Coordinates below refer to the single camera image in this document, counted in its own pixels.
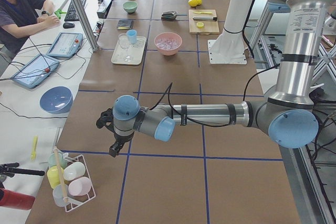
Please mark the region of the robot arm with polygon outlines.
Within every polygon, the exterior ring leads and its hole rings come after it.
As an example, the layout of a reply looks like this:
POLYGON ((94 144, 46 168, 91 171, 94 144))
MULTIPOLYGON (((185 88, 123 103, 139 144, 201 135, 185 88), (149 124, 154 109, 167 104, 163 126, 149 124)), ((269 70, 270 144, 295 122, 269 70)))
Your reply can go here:
POLYGON ((117 156, 126 142, 140 132, 168 141, 175 125, 189 123, 208 127, 240 124, 254 127, 286 148, 300 148, 319 132, 309 97, 314 68, 328 8, 335 0, 269 0, 272 12, 289 13, 285 45, 276 85, 263 101, 239 104, 180 104, 158 102, 151 108, 140 106, 131 95, 117 98, 112 108, 101 113, 98 128, 114 134, 111 156, 117 156))

